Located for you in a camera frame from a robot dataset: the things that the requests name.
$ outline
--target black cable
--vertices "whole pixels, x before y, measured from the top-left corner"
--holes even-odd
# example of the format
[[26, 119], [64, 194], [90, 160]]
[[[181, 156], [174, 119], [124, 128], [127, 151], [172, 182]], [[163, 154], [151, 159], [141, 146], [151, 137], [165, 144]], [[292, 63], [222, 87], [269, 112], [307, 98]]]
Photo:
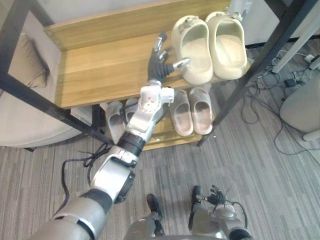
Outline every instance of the black cable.
[[61, 206], [55, 212], [54, 215], [56, 215], [57, 212], [59, 212], [67, 204], [67, 202], [69, 201], [69, 198], [70, 198], [70, 192], [69, 192], [69, 189], [68, 189], [67, 184], [66, 184], [66, 171], [65, 171], [66, 164], [70, 163], [70, 162], [83, 162], [83, 166], [85, 168], [88, 167], [87, 181], [88, 181], [88, 184], [90, 186], [90, 183], [91, 183], [91, 178], [90, 178], [91, 169], [92, 169], [95, 161], [98, 158], [100, 158], [102, 155], [108, 153], [109, 150], [110, 150], [110, 147], [108, 147], [108, 144], [107, 143], [103, 143], [95, 153], [79, 151], [80, 153], [87, 153], [87, 154], [90, 154], [91, 156], [84, 157], [84, 158], [71, 158], [71, 159], [65, 160], [62, 163], [62, 167], [61, 167], [61, 185], [62, 185], [64, 194], [65, 194], [65, 197], [64, 197], [63, 203], [61, 204]]
[[248, 88], [248, 92], [252, 96], [251, 101], [250, 101], [250, 106], [251, 106], [251, 109], [252, 109], [253, 113], [255, 114], [256, 121], [250, 122], [250, 121], [245, 120], [245, 117], [244, 117], [244, 109], [245, 109], [245, 105], [246, 105], [246, 96], [245, 95], [243, 96], [243, 104], [242, 104], [241, 111], [240, 111], [241, 112], [241, 118], [246, 124], [256, 124], [257, 122], [260, 121], [260, 117], [259, 117], [256, 109], [253, 106], [253, 102], [254, 102], [254, 99], [260, 94], [260, 89], [256, 88], [256, 92], [254, 94], [252, 94], [251, 91], [250, 91], [250, 88]]
[[280, 75], [278, 73], [274, 73], [274, 75], [277, 76], [277, 79], [276, 79], [276, 83], [275, 84], [272, 84], [272, 85], [268, 85], [268, 87], [259, 87], [259, 84], [263, 84], [262, 82], [259, 82], [259, 79], [257, 81], [255, 81], [250, 87], [253, 87], [253, 88], [258, 88], [260, 90], [270, 90], [270, 89], [273, 89], [275, 87], [282, 87], [282, 86], [279, 86], [279, 82], [280, 82]]
[[248, 216], [247, 216], [247, 213], [245, 211], [245, 208], [244, 206], [242, 206], [242, 204], [238, 201], [228, 201], [232, 206], [234, 206], [235, 204], [239, 205], [241, 210], [242, 210], [242, 214], [244, 216], [244, 227], [247, 229], [248, 228]]
[[[309, 153], [309, 155], [313, 158], [313, 160], [315, 161], [315, 163], [316, 163], [318, 166], [320, 166], [320, 162], [318, 162], [318, 160], [317, 160], [317, 159], [312, 155], [312, 153], [310, 152], [310, 151], [318, 151], [318, 150], [320, 150], [320, 148], [305, 148], [304, 146], [302, 146], [302, 145], [296, 140], [296, 138], [292, 135], [292, 133], [290, 132], [290, 130], [287, 128], [286, 125], [288, 125], [288, 124], [280, 117], [279, 111], [273, 110], [270, 105], [268, 105], [265, 101], [263, 101], [263, 100], [261, 100], [261, 99], [259, 99], [259, 98], [257, 98], [257, 97], [255, 97], [254, 100], [257, 101], [262, 107], [264, 107], [265, 109], [267, 109], [267, 110], [269, 110], [271, 113], [273, 113], [273, 114], [278, 118], [278, 120], [279, 120], [280, 123], [281, 123], [281, 128], [280, 128], [280, 130], [278, 131], [278, 133], [276, 134], [275, 138], [273, 139], [273, 143], [274, 143], [275, 148], [276, 148], [280, 153], [282, 153], [282, 154], [284, 154], [284, 155], [287, 155], [287, 156], [292, 156], [292, 155], [297, 155], [297, 154], [300, 154], [300, 153], [307, 152], [307, 153]], [[278, 147], [278, 145], [277, 145], [277, 138], [278, 138], [278, 136], [280, 135], [280, 133], [282, 132], [282, 130], [284, 129], [284, 126], [285, 126], [286, 130], [288, 131], [288, 133], [290, 134], [290, 136], [293, 138], [293, 140], [294, 140], [301, 148], [303, 148], [303, 150], [298, 151], [298, 152], [290, 152], [290, 153], [288, 153], [288, 152], [282, 151], [282, 150]]]

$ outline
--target cushion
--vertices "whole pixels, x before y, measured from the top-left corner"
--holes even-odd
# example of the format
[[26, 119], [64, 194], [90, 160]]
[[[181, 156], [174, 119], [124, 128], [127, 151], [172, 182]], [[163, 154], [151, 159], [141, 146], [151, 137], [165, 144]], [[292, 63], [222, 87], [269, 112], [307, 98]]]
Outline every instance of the cushion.
[[47, 71], [28, 36], [20, 35], [8, 73], [30, 88], [44, 88]]

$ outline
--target cable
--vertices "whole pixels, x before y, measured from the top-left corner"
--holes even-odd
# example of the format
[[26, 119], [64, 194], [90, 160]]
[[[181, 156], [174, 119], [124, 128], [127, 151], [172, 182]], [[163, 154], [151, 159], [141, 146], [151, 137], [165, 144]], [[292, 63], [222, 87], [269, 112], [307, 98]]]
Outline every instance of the cable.
[[253, 113], [255, 114], [255, 117], [256, 117], [256, 121], [252, 121], [252, 122], [245, 120], [244, 108], [245, 108], [245, 105], [246, 105], [246, 96], [245, 95], [243, 96], [243, 104], [242, 104], [242, 107], [241, 107], [241, 118], [246, 124], [256, 124], [257, 122], [260, 121], [260, 117], [259, 117], [256, 109], [253, 106], [254, 99], [259, 95], [259, 93], [260, 93], [260, 89], [256, 88], [256, 93], [251, 95], [252, 98], [251, 98], [251, 101], [250, 101], [250, 106], [251, 106], [251, 109], [252, 109], [252, 111], [253, 111]]
[[[273, 113], [277, 118], [278, 120], [280, 121], [281, 123], [281, 128], [280, 130], [278, 131], [278, 133], [276, 134], [275, 138], [273, 139], [273, 144], [275, 146], [275, 148], [282, 154], [284, 155], [287, 155], [287, 156], [292, 156], [292, 155], [297, 155], [297, 154], [300, 154], [300, 153], [304, 153], [304, 152], [307, 152], [309, 153], [309, 155], [314, 159], [315, 163], [320, 167], [320, 162], [318, 162], [318, 160], [312, 155], [312, 153], [310, 151], [318, 151], [320, 150], [320, 148], [305, 148], [304, 146], [302, 146], [297, 140], [296, 138], [292, 135], [292, 133], [290, 132], [290, 130], [287, 128], [286, 125], [288, 125], [281, 117], [280, 117], [280, 114], [279, 114], [279, 111], [275, 111], [272, 109], [272, 107], [270, 105], [268, 105], [266, 102], [264, 102], [263, 100], [255, 97], [254, 98], [255, 101], [257, 101], [262, 107], [264, 107], [265, 109], [269, 110], [271, 113]], [[277, 145], [277, 138], [278, 136], [280, 135], [280, 133], [282, 132], [282, 130], [284, 129], [284, 126], [286, 128], [286, 130], [288, 131], [288, 133], [290, 134], [290, 136], [293, 138], [293, 140], [301, 147], [303, 148], [303, 150], [301, 151], [298, 151], [298, 152], [284, 152], [283, 150], [281, 150], [278, 145]]]
[[244, 216], [244, 226], [247, 229], [248, 228], [248, 216], [247, 216], [247, 213], [245, 211], [244, 206], [242, 206], [242, 204], [240, 202], [238, 202], [238, 201], [229, 201], [229, 200], [227, 200], [226, 202], [229, 202], [232, 206], [234, 206], [235, 204], [239, 205], [239, 207], [242, 210], [242, 214]]
[[[309, 76], [305, 76], [305, 73], [306, 73], [307, 70], [309, 70], [308, 67], [305, 68], [304, 70], [301, 70], [301, 71], [293, 71], [293, 72], [292, 72], [292, 75], [293, 75], [294, 80], [297, 81], [297, 79], [308, 79], [308, 80], [310, 81], [310, 77], [311, 77], [314, 69], [312, 69], [312, 70], [310, 71]], [[303, 72], [301, 76], [296, 76], [297, 73], [301, 73], [301, 72]]]
[[[288, 51], [286, 51], [286, 50], [280, 50], [276, 56], [278, 57], [278, 55], [279, 55], [281, 52], [287, 53]], [[301, 56], [304, 56], [304, 57], [307, 56], [307, 55], [305, 55], [305, 54], [303, 54], [303, 53], [300, 53], [300, 52], [296, 52], [294, 55], [301, 55]]]
[[108, 147], [107, 143], [103, 143], [98, 150], [95, 153], [91, 153], [91, 152], [83, 152], [83, 151], [79, 151], [80, 153], [87, 153], [87, 154], [91, 154], [91, 156], [88, 157], [84, 157], [84, 158], [71, 158], [71, 159], [67, 159], [62, 163], [62, 167], [61, 167], [61, 185], [65, 194], [63, 203], [61, 204], [61, 206], [59, 207], [59, 209], [55, 212], [54, 215], [56, 215], [69, 201], [70, 198], [70, 192], [69, 189], [67, 187], [66, 184], [66, 164], [70, 163], [70, 162], [83, 162], [83, 166], [85, 168], [88, 167], [88, 171], [87, 171], [87, 182], [90, 186], [91, 184], [91, 169], [93, 167], [93, 164], [95, 163], [95, 161], [101, 157], [102, 155], [108, 153], [110, 150], [110, 147]]

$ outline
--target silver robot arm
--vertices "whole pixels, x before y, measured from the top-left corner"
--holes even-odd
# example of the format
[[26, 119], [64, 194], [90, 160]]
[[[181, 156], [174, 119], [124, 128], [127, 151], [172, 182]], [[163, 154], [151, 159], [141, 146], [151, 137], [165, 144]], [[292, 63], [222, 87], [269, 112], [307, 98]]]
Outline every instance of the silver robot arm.
[[148, 63], [148, 83], [141, 88], [138, 109], [95, 174], [90, 190], [71, 200], [29, 240], [97, 240], [112, 205], [126, 199], [135, 178], [133, 169], [153, 133], [156, 115], [164, 103], [174, 101], [174, 89], [162, 87], [164, 77], [190, 61], [184, 58], [165, 64], [168, 53], [160, 49], [166, 39], [165, 33], [157, 38]]

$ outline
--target white slipper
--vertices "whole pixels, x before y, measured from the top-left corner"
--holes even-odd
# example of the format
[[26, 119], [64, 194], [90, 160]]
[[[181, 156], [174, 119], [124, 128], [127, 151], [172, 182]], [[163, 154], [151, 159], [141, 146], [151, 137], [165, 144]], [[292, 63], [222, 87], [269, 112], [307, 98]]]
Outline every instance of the white slipper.
[[202, 87], [193, 87], [189, 91], [189, 102], [195, 132], [209, 134], [213, 121], [209, 94]]
[[180, 136], [190, 135], [194, 131], [194, 125], [186, 91], [175, 91], [174, 102], [170, 104], [169, 109], [175, 131]]
[[125, 106], [129, 106], [128, 108], [125, 109], [125, 119], [126, 122], [129, 123], [132, 116], [135, 114], [135, 112], [138, 109], [138, 99], [136, 98], [129, 98], [126, 102], [125, 102]]
[[209, 29], [197, 16], [180, 18], [171, 33], [171, 43], [178, 60], [190, 58], [189, 64], [181, 68], [183, 78], [190, 84], [209, 82], [213, 66], [209, 52]]
[[123, 107], [119, 101], [113, 101], [108, 105], [105, 112], [106, 122], [108, 124], [111, 138], [114, 144], [117, 144], [122, 134], [125, 132], [126, 125], [121, 119], [120, 109]]
[[238, 79], [247, 70], [245, 34], [237, 17], [235, 13], [215, 11], [205, 19], [209, 28], [213, 71], [224, 80]]

